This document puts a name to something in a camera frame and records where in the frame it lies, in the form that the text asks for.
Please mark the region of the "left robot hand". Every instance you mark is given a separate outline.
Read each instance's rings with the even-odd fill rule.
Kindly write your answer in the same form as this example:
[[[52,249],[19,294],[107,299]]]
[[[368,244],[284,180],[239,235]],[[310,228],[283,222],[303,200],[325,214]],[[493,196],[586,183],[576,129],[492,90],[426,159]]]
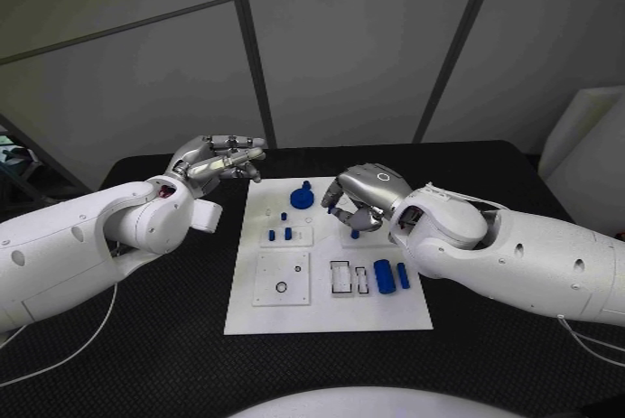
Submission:
[[[260,183],[254,161],[265,157],[262,138],[241,135],[196,136],[173,153],[164,175],[179,180],[193,197],[202,198],[222,180],[249,179]]]

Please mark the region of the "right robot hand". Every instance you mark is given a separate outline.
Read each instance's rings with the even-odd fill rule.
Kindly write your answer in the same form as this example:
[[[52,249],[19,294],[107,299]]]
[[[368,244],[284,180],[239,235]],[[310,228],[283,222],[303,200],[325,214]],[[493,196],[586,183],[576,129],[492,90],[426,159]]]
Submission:
[[[359,164],[336,176],[322,198],[322,207],[352,230],[372,232],[381,228],[382,221],[391,219],[411,191],[394,170],[378,163]],[[339,208],[342,196],[352,200],[355,212]]]

